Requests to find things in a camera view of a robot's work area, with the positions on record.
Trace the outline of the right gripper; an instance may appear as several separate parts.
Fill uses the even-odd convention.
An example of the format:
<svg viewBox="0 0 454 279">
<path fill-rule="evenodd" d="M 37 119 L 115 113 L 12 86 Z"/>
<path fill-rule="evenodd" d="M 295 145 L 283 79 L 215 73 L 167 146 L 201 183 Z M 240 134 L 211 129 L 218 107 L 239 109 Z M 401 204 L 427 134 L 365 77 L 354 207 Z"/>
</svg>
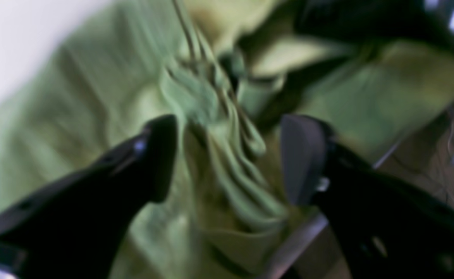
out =
<svg viewBox="0 0 454 279">
<path fill-rule="evenodd" d="M 295 32 L 356 44 L 411 40 L 454 53 L 454 0 L 305 0 Z"/>
</svg>

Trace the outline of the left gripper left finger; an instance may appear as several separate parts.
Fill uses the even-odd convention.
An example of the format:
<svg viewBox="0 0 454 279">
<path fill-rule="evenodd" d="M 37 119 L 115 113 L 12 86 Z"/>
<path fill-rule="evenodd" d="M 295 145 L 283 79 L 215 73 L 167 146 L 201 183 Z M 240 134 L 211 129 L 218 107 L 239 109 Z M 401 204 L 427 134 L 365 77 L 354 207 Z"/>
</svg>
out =
<svg viewBox="0 0 454 279">
<path fill-rule="evenodd" d="M 0 275 L 106 279 L 134 217 L 170 189 L 176 116 L 145 125 L 90 166 L 0 213 Z"/>
</svg>

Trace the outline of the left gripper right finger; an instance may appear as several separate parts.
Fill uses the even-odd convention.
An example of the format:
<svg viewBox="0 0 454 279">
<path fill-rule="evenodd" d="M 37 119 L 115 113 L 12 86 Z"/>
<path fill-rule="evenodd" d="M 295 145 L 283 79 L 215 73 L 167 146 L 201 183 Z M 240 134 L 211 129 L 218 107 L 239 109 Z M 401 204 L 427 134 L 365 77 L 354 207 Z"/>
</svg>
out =
<svg viewBox="0 0 454 279">
<path fill-rule="evenodd" d="M 284 115 L 280 151 L 288 200 L 321 210 L 355 279 L 454 279 L 454 210 L 376 171 L 318 119 Z"/>
</svg>

